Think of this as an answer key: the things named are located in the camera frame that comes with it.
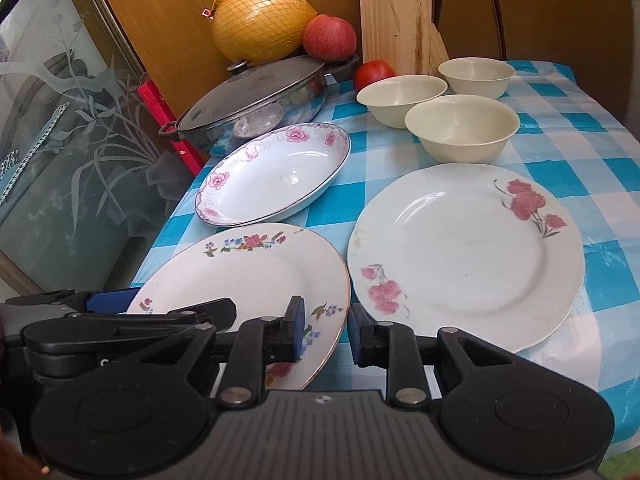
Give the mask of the red tomato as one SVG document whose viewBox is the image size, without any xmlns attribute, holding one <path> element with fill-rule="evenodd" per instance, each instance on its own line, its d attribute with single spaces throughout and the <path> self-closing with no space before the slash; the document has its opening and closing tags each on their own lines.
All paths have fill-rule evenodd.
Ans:
<svg viewBox="0 0 640 480">
<path fill-rule="evenodd" d="M 382 60 L 374 60 L 362 63 L 354 73 L 354 89 L 359 92 L 363 88 L 370 86 L 383 79 L 395 77 L 396 73 L 390 64 Z"/>
</svg>

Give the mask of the cream bowl front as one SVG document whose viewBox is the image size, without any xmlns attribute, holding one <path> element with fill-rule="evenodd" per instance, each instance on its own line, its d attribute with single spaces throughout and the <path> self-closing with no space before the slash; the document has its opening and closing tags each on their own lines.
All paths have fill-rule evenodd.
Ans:
<svg viewBox="0 0 640 480">
<path fill-rule="evenodd" d="M 520 128 L 510 106 L 484 96 L 439 96 L 416 104 L 407 129 L 438 162 L 490 164 Z"/>
</svg>

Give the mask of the wooden cabinet panels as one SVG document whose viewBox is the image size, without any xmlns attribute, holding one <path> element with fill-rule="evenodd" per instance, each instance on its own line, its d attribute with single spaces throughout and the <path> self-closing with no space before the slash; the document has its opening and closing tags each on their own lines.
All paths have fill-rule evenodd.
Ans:
<svg viewBox="0 0 640 480">
<path fill-rule="evenodd" d="M 85 8 L 91 0 L 73 0 Z M 170 109 L 184 112 L 224 79 L 202 10 L 213 0 L 104 0 L 122 45 L 155 82 Z M 318 12 L 360 21 L 358 0 L 307 0 Z M 636 63 L 634 0 L 444 0 L 439 31 L 451 56 L 553 61 L 626 120 Z"/>
</svg>

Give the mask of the cream bowl back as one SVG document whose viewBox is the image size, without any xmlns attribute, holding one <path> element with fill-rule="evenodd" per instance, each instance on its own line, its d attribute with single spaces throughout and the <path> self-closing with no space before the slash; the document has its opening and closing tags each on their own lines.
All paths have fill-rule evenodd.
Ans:
<svg viewBox="0 0 640 480">
<path fill-rule="evenodd" d="M 454 93 L 498 99 L 506 92 L 514 68 L 493 58 L 452 58 L 438 66 L 438 72 Z"/>
</svg>

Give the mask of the yellow pomelo in net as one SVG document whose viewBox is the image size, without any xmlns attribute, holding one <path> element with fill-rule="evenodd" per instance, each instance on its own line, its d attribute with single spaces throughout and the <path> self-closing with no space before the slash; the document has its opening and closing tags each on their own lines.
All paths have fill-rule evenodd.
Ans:
<svg viewBox="0 0 640 480">
<path fill-rule="evenodd" d="M 202 15 L 209 19 L 215 46 L 225 58 L 264 65 L 302 46 L 317 11 L 307 0 L 214 0 Z"/>
</svg>

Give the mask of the wooden knife block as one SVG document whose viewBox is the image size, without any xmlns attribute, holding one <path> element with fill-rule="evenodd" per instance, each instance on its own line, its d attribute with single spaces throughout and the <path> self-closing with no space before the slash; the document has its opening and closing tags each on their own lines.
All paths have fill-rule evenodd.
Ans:
<svg viewBox="0 0 640 480">
<path fill-rule="evenodd" d="M 384 61 L 398 75 L 436 76 L 448 53 L 435 1 L 359 0 L 363 61 Z"/>
</svg>

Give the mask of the red apple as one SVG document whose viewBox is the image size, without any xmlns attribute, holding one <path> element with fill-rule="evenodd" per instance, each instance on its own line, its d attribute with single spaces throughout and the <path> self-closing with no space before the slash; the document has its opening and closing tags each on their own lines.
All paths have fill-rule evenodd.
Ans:
<svg viewBox="0 0 640 480">
<path fill-rule="evenodd" d="M 357 35 L 348 21 L 317 15 L 306 26 L 303 47 L 308 55 L 326 62 L 342 62 L 357 50 Z"/>
</svg>

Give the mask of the white plate red flowers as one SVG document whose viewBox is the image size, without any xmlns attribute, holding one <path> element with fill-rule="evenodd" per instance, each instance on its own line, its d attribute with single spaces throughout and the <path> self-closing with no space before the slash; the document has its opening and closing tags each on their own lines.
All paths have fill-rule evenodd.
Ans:
<svg viewBox="0 0 640 480">
<path fill-rule="evenodd" d="M 555 332 L 585 275 L 582 237 L 560 202 L 513 171 L 443 164 L 401 177 L 363 208 L 347 263 L 380 321 L 446 326 L 518 352 Z"/>
</svg>

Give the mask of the blue white checkered tablecloth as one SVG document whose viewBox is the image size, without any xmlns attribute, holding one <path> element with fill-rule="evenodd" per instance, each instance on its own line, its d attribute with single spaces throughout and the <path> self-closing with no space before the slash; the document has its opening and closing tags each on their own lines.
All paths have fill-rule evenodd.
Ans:
<svg viewBox="0 0 640 480">
<path fill-rule="evenodd" d="M 572 313 L 526 356 L 598 390 L 615 417 L 610 454 L 624 454 L 639 446 L 639 144 L 566 66 L 518 61 L 515 70 L 502 99 L 521 127 L 498 163 L 563 204 L 582 233 L 586 262 Z M 332 84 L 319 119 L 346 130 L 352 152 L 294 222 L 344 249 L 363 206 L 432 161 L 410 133 L 384 127 L 359 105 L 350 82 Z"/>
</svg>

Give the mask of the red box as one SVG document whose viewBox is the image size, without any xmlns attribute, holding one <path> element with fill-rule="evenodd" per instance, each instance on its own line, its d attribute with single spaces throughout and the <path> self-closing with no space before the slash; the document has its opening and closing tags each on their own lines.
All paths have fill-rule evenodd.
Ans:
<svg viewBox="0 0 640 480">
<path fill-rule="evenodd" d="M 166 100 L 158 90 L 157 85 L 149 75 L 144 75 L 137 88 L 138 95 L 149 110 L 157 125 L 160 126 L 158 135 L 167 140 L 184 166 L 190 173 L 197 176 L 204 167 L 205 160 L 201 153 L 189 142 L 178 135 L 176 129 L 176 116 L 171 111 Z"/>
</svg>

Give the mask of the steel pan with lid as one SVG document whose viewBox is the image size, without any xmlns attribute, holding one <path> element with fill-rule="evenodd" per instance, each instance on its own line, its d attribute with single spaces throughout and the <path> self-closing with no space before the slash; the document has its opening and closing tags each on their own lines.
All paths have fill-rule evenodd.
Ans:
<svg viewBox="0 0 640 480">
<path fill-rule="evenodd" d="M 198 151 L 230 153 L 273 130 L 311 122 L 326 102 L 328 79 L 348 79 L 358 62 L 354 54 L 342 62 L 299 55 L 262 66 L 235 63 L 226 81 L 178 119 L 165 122 L 158 134 Z"/>
</svg>

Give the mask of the cream bowl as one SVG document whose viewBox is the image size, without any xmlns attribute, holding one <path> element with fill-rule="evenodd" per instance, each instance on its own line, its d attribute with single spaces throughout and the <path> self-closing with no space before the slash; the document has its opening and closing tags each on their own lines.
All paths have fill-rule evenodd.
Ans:
<svg viewBox="0 0 640 480">
<path fill-rule="evenodd" d="M 439 96 L 448 89 L 446 81 L 430 75 L 402 75 L 369 84 L 356 95 L 359 104 L 386 127 L 405 128 L 409 110 Z"/>
<path fill-rule="evenodd" d="M 514 68 L 493 58 L 452 58 L 438 66 L 438 72 L 454 93 L 498 99 L 506 92 Z"/>
<path fill-rule="evenodd" d="M 490 164 L 520 128 L 510 106 L 484 96 L 439 96 L 416 104 L 407 129 L 438 162 Z"/>
</svg>

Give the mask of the deep plate pink flowers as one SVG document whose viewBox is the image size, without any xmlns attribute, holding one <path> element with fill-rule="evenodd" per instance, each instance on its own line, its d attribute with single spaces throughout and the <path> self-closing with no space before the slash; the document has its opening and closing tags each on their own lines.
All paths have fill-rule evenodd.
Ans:
<svg viewBox="0 0 640 480">
<path fill-rule="evenodd" d="M 326 192 L 351 149 L 349 134 L 328 122 L 265 133 L 209 171 L 195 194 L 195 213 L 218 228 L 291 217 Z"/>
</svg>

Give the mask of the etched glass door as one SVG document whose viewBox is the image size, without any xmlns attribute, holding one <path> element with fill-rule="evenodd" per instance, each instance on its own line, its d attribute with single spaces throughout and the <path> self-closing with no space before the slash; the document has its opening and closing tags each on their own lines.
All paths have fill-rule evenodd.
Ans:
<svg viewBox="0 0 640 480">
<path fill-rule="evenodd" d="M 105 0 L 1 0 L 1 286 L 130 284 L 191 183 Z"/>
</svg>

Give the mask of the white plate colourful flowers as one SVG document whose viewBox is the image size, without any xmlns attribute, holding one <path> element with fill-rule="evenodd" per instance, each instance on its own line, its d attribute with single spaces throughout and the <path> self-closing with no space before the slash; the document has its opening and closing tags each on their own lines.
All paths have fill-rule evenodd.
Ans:
<svg viewBox="0 0 640 480">
<path fill-rule="evenodd" d="M 305 301 L 302 356 L 272 364 L 270 389 L 302 390 L 329 361 L 350 301 L 345 263 L 319 234 L 259 223 L 215 234 L 173 256 L 141 286 L 129 314 L 165 314 L 219 298 L 235 303 L 237 330 L 250 318 L 281 316 L 293 296 Z"/>
</svg>

